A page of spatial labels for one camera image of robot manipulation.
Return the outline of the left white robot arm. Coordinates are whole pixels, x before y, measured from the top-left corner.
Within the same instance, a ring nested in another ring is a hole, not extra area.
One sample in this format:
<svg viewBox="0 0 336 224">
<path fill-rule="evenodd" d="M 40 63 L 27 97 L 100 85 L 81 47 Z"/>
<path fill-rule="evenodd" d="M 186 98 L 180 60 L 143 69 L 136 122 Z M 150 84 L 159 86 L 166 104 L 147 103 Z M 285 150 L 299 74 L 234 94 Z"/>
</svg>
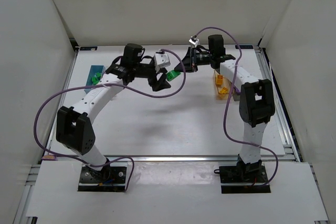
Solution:
<svg viewBox="0 0 336 224">
<path fill-rule="evenodd" d="M 144 48 L 129 43 L 123 55 L 115 59 L 98 82 L 79 102 L 70 107 L 62 106 L 57 112 L 56 140 L 72 150 L 89 164 L 91 176 L 108 180 L 109 161 L 95 146 L 96 136 L 93 122 L 100 111 L 113 97 L 135 78 L 145 78 L 154 92 L 170 88 L 166 81 L 166 68 L 170 65 L 166 53 L 159 51 L 150 62 L 143 63 Z"/>
</svg>

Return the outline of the small green lego brick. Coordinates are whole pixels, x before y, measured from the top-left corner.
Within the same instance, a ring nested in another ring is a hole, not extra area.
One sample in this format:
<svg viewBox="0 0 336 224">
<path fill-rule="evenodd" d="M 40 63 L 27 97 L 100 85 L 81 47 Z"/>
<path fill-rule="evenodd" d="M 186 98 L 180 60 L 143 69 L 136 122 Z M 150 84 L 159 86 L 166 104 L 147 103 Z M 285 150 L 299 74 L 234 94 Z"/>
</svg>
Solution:
<svg viewBox="0 0 336 224">
<path fill-rule="evenodd" d="M 100 79 L 101 79 L 102 74 L 97 72 L 95 73 L 92 77 L 91 77 L 91 82 L 92 85 L 96 85 L 99 83 Z"/>
</svg>

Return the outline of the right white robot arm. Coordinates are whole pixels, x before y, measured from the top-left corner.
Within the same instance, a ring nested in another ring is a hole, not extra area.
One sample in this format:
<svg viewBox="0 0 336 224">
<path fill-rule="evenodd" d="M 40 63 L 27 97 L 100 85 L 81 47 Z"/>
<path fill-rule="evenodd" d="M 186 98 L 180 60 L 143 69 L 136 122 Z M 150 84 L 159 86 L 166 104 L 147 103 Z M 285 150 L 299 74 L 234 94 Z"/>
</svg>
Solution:
<svg viewBox="0 0 336 224">
<path fill-rule="evenodd" d="M 175 71 L 196 72 L 199 66 L 209 65 L 217 73 L 227 78 L 233 90 L 240 93 L 239 115 L 244 123 L 242 148 L 237 164 L 224 167 L 223 174 L 235 176 L 241 182 L 255 178 L 262 171 L 261 150 L 265 128 L 275 113 L 272 83 L 268 79 L 258 79 L 238 65 L 239 59 L 227 54 L 222 35 L 210 35 L 208 47 L 200 46 L 197 36 L 189 40 L 190 47 Z"/>
</svg>

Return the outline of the yellow rounded lego brick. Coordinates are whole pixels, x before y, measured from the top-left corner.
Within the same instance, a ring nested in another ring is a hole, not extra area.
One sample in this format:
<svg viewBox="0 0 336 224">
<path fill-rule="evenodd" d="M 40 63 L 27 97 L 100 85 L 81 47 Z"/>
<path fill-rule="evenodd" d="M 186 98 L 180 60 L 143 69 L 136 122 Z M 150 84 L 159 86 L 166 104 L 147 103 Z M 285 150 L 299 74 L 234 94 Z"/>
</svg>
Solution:
<svg viewBox="0 0 336 224">
<path fill-rule="evenodd" d="M 223 84 L 223 76 L 222 75 L 217 75 L 215 77 L 215 83 L 217 86 L 221 86 Z"/>
</svg>

